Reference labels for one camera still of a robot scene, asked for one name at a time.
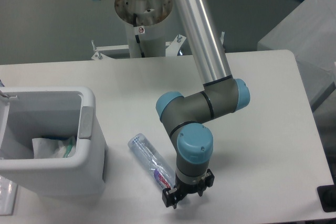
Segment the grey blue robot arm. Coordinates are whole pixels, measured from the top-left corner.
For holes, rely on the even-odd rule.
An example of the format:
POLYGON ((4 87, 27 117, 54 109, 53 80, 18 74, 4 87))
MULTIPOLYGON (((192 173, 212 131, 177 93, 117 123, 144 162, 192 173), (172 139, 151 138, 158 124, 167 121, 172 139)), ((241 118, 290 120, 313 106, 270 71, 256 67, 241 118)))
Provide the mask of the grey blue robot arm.
MULTIPOLYGON (((223 45, 207 13, 206 0, 174 0, 189 40, 204 90, 184 97, 168 92, 156 103, 160 121, 176 151, 175 186, 164 189, 162 199, 175 207, 188 194, 211 187, 214 174, 208 164, 213 153, 213 135, 205 123, 246 107, 250 93, 245 82, 232 76, 223 45)), ((147 24, 163 19, 161 0, 127 0, 125 20, 137 30, 136 44, 145 57, 140 35, 147 24)))

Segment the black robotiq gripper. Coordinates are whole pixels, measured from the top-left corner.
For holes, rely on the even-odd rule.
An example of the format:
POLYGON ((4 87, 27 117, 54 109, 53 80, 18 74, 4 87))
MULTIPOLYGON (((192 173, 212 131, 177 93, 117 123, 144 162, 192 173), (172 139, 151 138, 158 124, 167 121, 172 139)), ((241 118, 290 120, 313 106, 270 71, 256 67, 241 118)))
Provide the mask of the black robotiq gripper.
POLYGON ((187 184, 178 177, 175 179, 174 188, 165 188, 162 190, 162 200, 166 208, 177 208, 177 203, 183 200, 188 194, 198 194, 202 197, 207 188, 213 186, 214 174, 208 168, 205 176, 196 184, 187 184))

